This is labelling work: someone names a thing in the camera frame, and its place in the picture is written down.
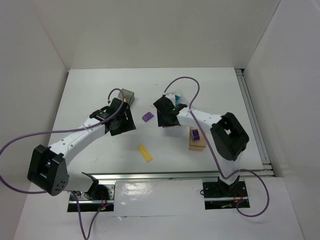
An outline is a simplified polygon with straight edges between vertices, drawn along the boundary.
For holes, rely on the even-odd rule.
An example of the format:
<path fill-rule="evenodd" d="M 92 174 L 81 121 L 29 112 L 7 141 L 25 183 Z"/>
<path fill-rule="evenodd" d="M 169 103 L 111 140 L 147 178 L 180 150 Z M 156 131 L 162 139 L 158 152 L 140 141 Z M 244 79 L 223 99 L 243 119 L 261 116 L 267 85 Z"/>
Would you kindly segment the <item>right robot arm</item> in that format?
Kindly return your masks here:
<path fill-rule="evenodd" d="M 213 155 L 219 171 L 218 180 L 233 187 L 240 177 L 240 162 L 250 140 L 236 116 L 195 110 L 183 103 L 174 105 L 165 95 L 153 103 L 157 110 L 158 126 L 196 128 Z"/>

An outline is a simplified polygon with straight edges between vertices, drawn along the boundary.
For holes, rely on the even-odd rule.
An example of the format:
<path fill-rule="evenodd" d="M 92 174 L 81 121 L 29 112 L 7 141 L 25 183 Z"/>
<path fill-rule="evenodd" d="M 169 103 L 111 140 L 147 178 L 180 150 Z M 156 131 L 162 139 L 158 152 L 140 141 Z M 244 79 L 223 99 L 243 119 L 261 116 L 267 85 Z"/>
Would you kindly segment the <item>purple square lego brick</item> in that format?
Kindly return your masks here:
<path fill-rule="evenodd" d="M 191 138 L 193 141 L 199 141 L 200 140 L 200 134 L 197 129 L 191 129 Z"/>

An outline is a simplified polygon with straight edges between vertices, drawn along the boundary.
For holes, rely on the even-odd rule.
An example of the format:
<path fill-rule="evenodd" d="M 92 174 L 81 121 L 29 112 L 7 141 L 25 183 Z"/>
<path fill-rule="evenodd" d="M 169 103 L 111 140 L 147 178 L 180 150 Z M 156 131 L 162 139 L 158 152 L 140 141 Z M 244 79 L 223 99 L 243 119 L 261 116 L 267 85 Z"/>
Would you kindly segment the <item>teal curved lego brick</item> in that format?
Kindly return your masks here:
<path fill-rule="evenodd" d="M 177 105 L 180 102 L 180 96 L 179 95 L 175 95 L 175 104 Z"/>

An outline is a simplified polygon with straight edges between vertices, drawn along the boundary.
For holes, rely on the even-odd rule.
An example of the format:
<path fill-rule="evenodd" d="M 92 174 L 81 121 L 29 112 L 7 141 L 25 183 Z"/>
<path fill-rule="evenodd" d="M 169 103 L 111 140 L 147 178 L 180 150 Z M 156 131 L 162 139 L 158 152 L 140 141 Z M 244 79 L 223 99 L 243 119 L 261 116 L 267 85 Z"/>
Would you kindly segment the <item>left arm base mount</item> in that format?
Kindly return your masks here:
<path fill-rule="evenodd" d="M 101 208 L 101 212 L 113 212 L 115 190 L 114 181 L 102 181 L 91 192 L 76 191 L 80 211 L 93 213 Z"/>

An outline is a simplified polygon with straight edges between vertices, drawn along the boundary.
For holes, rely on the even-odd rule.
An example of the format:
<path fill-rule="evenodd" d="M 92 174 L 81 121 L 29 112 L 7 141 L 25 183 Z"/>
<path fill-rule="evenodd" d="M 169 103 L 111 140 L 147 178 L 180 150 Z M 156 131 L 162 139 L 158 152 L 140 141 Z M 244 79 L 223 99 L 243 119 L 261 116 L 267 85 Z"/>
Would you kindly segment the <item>clear plastic container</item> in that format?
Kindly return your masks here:
<path fill-rule="evenodd" d="M 175 95 L 180 96 L 180 101 L 178 104 L 184 104 L 187 105 L 187 107 L 190 105 L 190 101 L 185 97 L 184 92 L 180 89 L 170 90 L 166 93 L 166 96 L 172 101 L 172 103 L 177 106 L 175 101 Z"/>

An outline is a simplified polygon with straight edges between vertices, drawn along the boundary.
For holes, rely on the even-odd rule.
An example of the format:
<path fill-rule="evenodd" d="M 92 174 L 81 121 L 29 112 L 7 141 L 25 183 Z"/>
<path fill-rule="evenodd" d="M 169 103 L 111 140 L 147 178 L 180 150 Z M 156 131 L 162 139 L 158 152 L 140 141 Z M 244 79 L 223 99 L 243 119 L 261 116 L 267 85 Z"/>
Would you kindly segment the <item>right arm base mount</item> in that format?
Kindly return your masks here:
<path fill-rule="evenodd" d="M 200 194 L 204 197 L 204 207 L 206 210 L 225 210 L 238 208 L 250 208 L 250 201 L 246 184 L 239 181 L 235 187 L 229 191 L 222 191 L 217 181 L 203 182 Z"/>

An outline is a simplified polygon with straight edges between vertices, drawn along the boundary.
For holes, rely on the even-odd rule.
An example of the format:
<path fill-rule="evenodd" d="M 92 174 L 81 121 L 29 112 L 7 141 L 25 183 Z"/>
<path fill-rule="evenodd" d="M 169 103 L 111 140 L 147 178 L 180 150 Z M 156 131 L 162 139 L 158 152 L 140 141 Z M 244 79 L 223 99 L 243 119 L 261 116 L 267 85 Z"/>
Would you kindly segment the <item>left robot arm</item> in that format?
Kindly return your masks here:
<path fill-rule="evenodd" d="M 130 105 L 114 98 L 110 105 L 91 113 L 76 132 L 50 146 L 37 146 L 31 156 L 27 179 L 51 196 L 62 191 L 81 191 L 93 196 L 102 187 L 99 181 L 85 172 L 68 173 L 68 165 L 105 134 L 116 136 L 135 129 Z"/>

